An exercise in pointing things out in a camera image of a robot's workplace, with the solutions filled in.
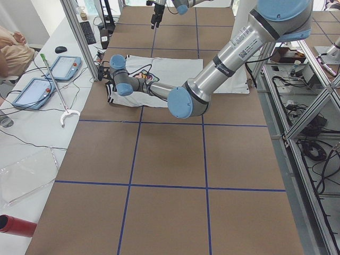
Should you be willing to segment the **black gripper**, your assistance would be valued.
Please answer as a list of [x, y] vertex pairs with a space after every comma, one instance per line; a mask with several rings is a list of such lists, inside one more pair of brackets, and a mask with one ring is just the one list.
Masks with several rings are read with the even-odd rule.
[[159, 25], [163, 18], [164, 10], [165, 10], [164, 5], [155, 4], [154, 14], [151, 17], [151, 28], [152, 29], [155, 28], [155, 25], [156, 25], [156, 28], [159, 28]]

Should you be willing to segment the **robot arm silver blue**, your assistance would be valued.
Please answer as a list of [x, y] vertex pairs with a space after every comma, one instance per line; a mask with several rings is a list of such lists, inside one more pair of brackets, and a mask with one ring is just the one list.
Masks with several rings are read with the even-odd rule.
[[[172, 3], [174, 4], [174, 7], [176, 8], [177, 12], [172, 14], [176, 15], [183, 15], [185, 14], [189, 8], [192, 8], [202, 2], [205, 2], [205, 0], [174, 0]], [[151, 17], [151, 28], [159, 28], [160, 23], [163, 19], [163, 14], [165, 10], [165, 6], [167, 5], [166, 0], [155, 0], [155, 1], [146, 1], [147, 6], [154, 5], [154, 14]]]
[[110, 59], [110, 83], [106, 86], [108, 102], [143, 92], [167, 101], [177, 118], [203, 115], [209, 108], [211, 95], [244, 65], [264, 44], [308, 38], [311, 33], [312, 1], [258, 1], [248, 14], [248, 22], [212, 61], [193, 79], [182, 86], [130, 77], [126, 59], [114, 55]]

